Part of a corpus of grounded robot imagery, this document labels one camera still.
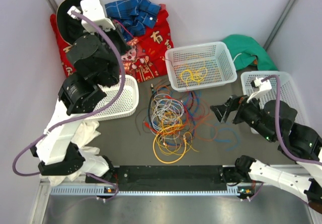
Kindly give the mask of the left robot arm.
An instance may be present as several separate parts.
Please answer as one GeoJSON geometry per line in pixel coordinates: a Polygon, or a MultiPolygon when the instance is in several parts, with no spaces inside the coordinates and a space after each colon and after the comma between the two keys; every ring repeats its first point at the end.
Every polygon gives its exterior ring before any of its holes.
{"type": "Polygon", "coordinates": [[[106,97],[102,87],[120,83],[124,71],[121,54],[129,49],[119,28],[84,33],[74,41],[66,57],[75,72],[65,79],[48,130],[34,147],[42,176],[68,176],[76,172],[96,175],[103,182],[113,179],[114,170],[104,156],[85,152],[73,137],[83,119],[97,114],[106,97]]]}

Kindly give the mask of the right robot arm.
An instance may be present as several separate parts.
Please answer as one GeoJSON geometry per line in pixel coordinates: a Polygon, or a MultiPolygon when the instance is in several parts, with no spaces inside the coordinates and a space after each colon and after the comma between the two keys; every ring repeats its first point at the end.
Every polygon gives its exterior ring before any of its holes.
{"type": "Polygon", "coordinates": [[[297,176],[242,155],[234,164],[238,180],[270,184],[321,213],[321,137],[311,127],[295,122],[296,109],[278,100],[270,100],[261,108],[260,99],[246,95],[232,95],[224,104],[212,105],[210,109],[220,123],[235,112],[233,124],[246,123],[266,141],[279,142],[278,150],[310,173],[310,177],[297,176]]]}

